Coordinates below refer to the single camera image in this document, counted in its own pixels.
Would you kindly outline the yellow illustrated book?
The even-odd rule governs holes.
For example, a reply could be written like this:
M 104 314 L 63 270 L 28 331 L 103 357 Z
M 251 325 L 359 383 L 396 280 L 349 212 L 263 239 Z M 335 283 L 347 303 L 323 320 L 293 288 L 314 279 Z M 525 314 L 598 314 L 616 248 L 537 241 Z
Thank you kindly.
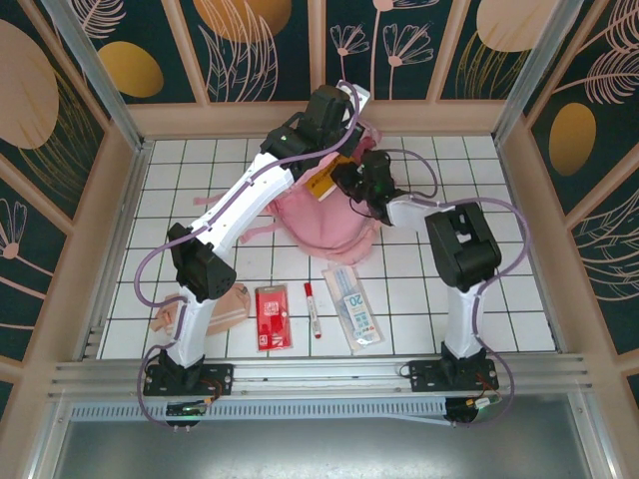
M 319 171 L 310 178 L 310 180 L 306 183 L 307 190 L 319 202 L 322 202 L 336 189 L 336 184 L 331 177 L 331 174 L 333 173 L 335 168 L 349 162 L 350 158 L 338 155 L 323 170 Z

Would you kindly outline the pink school backpack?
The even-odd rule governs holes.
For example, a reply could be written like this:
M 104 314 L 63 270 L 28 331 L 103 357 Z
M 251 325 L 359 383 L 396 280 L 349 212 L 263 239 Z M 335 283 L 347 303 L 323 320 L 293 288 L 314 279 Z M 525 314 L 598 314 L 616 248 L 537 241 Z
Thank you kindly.
M 376 146 L 381 133 L 369 124 L 363 125 L 363 138 L 350 158 L 357 164 L 365 150 Z M 250 221 L 240 228 L 236 241 L 245 244 L 254 238 L 277 230 L 285 232 L 304 253 L 335 262 L 354 264 L 365 258 L 377 237 L 380 222 L 354 213 L 348 197 L 338 187 L 322 202 L 306 188 L 310 178 L 323 170 L 339 154 L 323 157 L 319 164 L 278 196 L 260 205 L 259 214 L 274 222 L 264 227 L 253 227 Z

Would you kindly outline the clear ruler set packet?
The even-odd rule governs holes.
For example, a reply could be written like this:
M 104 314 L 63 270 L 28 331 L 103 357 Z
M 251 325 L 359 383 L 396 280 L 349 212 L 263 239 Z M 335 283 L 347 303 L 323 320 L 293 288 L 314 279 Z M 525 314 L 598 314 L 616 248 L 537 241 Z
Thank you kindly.
M 331 264 L 322 272 L 350 350 L 357 353 L 384 341 L 355 269 Z

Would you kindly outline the red white marker pen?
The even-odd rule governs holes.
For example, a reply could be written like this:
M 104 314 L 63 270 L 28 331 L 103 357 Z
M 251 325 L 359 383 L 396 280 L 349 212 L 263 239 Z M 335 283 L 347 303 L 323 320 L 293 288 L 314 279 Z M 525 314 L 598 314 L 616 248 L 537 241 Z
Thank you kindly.
M 304 288 L 313 336 L 314 338 L 319 339 L 321 338 L 320 318 L 318 315 L 312 284 L 310 282 L 306 282 L 304 284 Z

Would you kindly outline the red notebook packet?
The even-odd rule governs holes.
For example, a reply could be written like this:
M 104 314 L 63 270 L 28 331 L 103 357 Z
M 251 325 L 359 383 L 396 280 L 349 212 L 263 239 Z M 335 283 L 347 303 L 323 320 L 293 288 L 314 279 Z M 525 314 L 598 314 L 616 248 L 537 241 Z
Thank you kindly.
M 255 298 L 259 351 L 292 347 L 287 287 L 284 284 L 258 287 Z

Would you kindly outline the peach striped pencil case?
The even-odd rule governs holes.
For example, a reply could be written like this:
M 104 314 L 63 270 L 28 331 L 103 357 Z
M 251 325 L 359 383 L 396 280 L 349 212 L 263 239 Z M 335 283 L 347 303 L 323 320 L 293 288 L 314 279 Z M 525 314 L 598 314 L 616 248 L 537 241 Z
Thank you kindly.
M 177 323 L 179 303 L 172 302 L 162 306 L 150 322 L 154 332 L 164 330 L 167 335 L 173 334 Z M 243 283 L 236 282 L 216 303 L 210 316 L 206 336 L 228 331 L 233 326 L 249 317 L 251 295 Z

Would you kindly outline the small controller circuit board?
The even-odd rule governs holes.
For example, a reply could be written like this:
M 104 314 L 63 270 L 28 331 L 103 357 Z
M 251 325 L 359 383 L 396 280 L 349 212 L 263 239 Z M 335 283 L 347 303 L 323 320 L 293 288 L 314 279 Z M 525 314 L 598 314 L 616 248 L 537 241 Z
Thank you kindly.
M 207 409 L 208 404 L 205 401 L 169 403 L 166 407 L 166 415 L 168 417 L 202 416 Z
M 465 404 L 467 407 L 479 412 L 479 411 L 482 411 L 483 409 L 486 409 L 489 406 L 499 404 L 501 401 L 502 401 L 502 398 L 500 396 L 492 395 L 492 396 L 468 398 L 465 401 Z

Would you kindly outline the grey metal panel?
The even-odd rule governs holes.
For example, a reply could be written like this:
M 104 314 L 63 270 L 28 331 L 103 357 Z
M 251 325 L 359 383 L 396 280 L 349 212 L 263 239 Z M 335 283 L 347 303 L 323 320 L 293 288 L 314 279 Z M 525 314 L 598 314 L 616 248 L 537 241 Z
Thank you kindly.
M 531 418 L 486 429 L 390 419 L 74 423 L 55 479 L 592 479 L 573 430 Z

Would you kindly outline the aluminium mounting rail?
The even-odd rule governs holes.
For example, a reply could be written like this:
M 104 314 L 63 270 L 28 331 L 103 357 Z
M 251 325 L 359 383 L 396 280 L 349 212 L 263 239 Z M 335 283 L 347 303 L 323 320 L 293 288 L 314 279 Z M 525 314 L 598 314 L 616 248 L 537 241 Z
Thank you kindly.
M 589 390 L 593 380 L 577 354 L 508 353 L 517 394 Z M 410 357 L 254 358 L 233 360 L 234 398 L 337 398 L 406 396 Z M 91 360 L 54 367 L 49 396 L 129 399 L 135 396 L 139 360 Z

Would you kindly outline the aluminium frame post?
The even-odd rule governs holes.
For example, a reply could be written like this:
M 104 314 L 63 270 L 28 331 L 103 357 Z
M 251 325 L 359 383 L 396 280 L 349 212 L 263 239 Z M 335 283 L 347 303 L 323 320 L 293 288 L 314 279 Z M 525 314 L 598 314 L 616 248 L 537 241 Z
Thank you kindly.
M 500 149 L 523 113 L 542 76 L 560 49 L 566 34 L 579 15 L 584 0 L 558 0 L 540 37 L 526 59 L 511 89 L 503 112 L 492 132 L 494 145 Z
M 144 145 L 144 137 L 137 128 L 127 106 L 111 81 L 96 49 L 84 33 L 67 0 L 42 0 L 52 21 L 57 25 L 74 57 L 87 74 L 103 105 L 135 153 Z

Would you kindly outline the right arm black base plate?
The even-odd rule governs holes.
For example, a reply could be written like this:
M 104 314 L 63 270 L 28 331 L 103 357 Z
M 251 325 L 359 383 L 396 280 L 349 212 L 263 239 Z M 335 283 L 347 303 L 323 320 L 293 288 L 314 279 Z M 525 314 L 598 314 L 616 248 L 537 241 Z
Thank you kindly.
M 413 360 L 408 363 L 408 376 L 413 392 L 480 392 L 485 384 L 499 389 L 494 362 L 486 358 L 477 361 Z

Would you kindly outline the aluminium side rail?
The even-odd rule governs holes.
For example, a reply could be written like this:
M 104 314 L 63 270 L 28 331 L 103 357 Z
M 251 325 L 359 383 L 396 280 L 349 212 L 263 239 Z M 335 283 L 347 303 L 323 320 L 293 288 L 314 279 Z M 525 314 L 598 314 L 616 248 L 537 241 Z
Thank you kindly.
M 101 335 L 109 319 L 153 148 L 153 142 L 145 142 L 120 170 L 107 165 L 97 176 L 98 183 L 88 199 L 85 210 L 88 230 L 78 235 L 87 257 L 77 273 L 85 278 L 88 292 L 78 302 L 83 314 L 72 355 L 74 361 L 83 360 L 90 336 Z

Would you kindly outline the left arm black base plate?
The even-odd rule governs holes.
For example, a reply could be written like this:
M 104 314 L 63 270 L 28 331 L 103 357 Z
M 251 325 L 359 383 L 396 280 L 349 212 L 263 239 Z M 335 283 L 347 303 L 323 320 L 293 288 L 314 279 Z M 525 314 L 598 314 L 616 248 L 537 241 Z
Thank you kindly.
M 146 397 L 225 396 L 232 392 L 231 364 L 200 364 L 191 368 L 154 364 L 147 369 Z

